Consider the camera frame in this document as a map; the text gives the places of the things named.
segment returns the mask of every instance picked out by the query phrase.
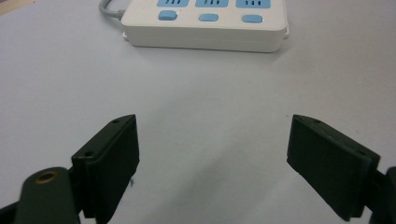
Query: dark object in corner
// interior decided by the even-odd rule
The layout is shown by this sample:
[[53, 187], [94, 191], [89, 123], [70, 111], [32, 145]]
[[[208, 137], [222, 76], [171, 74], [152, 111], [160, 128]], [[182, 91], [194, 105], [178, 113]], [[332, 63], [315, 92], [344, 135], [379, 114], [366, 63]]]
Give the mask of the dark object in corner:
[[72, 162], [70, 170], [53, 167], [27, 178], [20, 201], [0, 210], [0, 223], [76, 224], [81, 210], [107, 223], [139, 163], [135, 115], [109, 122]]
[[373, 211], [370, 223], [396, 223], [396, 167], [376, 170], [380, 156], [320, 120], [294, 115], [288, 163], [343, 220]]

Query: power outlet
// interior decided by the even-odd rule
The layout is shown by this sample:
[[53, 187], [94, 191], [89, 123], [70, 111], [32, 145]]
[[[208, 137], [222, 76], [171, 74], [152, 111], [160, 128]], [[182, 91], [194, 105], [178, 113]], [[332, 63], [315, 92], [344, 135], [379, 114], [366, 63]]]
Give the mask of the power outlet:
[[284, 0], [133, 0], [121, 23], [138, 47], [274, 52], [289, 34]]

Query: power cord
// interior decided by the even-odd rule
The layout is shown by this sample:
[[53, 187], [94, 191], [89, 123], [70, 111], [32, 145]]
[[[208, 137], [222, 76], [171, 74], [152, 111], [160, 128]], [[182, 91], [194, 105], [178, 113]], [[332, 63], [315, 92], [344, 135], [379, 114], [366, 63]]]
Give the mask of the power cord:
[[118, 10], [118, 11], [108, 10], [106, 9], [106, 7], [109, 2], [111, 2], [111, 0], [102, 0], [99, 4], [99, 11], [107, 17], [117, 18], [120, 21], [122, 19], [123, 14], [125, 13], [125, 10]]

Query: white surface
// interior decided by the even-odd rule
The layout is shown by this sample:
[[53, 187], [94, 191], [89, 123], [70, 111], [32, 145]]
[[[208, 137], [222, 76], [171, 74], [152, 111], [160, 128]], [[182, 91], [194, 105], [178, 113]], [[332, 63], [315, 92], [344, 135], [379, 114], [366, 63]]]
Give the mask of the white surface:
[[[283, 0], [271, 1], [270, 8], [238, 8], [236, 0], [227, 7], [157, 7], [158, 0], [134, 0], [127, 7], [122, 24], [134, 46], [227, 49], [273, 52], [279, 49], [288, 26]], [[163, 10], [174, 10], [174, 21], [160, 21]], [[218, 21], [199, 21], [205, 13], [219, 16]], [[261, 15], [263, 22], [243, 22], [244, 15]]]
[[286, 163], [293, 114], [396, 164], [395, 1], [287, 1], [292, 35], [272, 54], [134, 48], [98, 4], [0, 17], [0, 206], [132, 113], [141, 163], [111, 223], [344, 223]]

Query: blue power outlet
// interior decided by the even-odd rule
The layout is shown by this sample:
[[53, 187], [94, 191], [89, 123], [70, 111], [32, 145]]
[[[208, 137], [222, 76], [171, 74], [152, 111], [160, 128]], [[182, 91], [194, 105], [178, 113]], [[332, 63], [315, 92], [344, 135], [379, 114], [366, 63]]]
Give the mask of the blue power outlet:
[[227, 7], [228, 0], [197, 0], [196, 7]]
[[236, 7], [270, 8], [271, 0], [236, 0]]
[[189, 0], [159, 0], [157, 7], [186, 7]]

